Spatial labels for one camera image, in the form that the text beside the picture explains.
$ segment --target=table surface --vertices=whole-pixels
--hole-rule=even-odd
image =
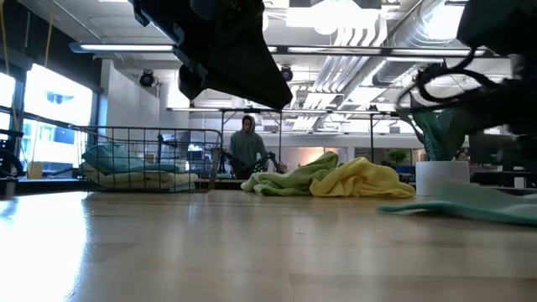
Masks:
[[[537,233],[413,200],[207,194],[0,201],[0,301],[537,301]]]

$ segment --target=white pot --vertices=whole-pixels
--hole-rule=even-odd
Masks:
[[[470,183],[466,161],[428,161],[416,163],[416,194],[431,196],[445,182]]]

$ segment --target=security camera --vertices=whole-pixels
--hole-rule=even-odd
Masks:
[[[291,71],[291,67],[282,66],[282,69],[279,72],[281,72],[285,81],[289,82],[293,80],[293,71]]]
[[[140,76],[140,85],[142,87],[155,87],[158,83],[157,79],[153,76],[152,70],[144,70],[143,75]]]

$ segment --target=person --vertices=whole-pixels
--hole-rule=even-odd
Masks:
[[[456,161],[470,161],[470,158],[468,157],[468,154],[464,150],[459,150],[455,154],[455,160]]]
[[[229,153],[236,159],[252,167],[258,161],[258,154],[263,157],[267,151],[263,139],[255,133],[255,122],[250,116],[242,118],[242,130],[232,135]]]

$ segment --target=yellow cloth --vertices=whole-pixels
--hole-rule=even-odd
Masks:
[[[317,197],[393,197],[415,196],[411,185],[399,182],[399,175],[389,167],[358,158],[331,171],[322,180],[313,179],[310,192]]]

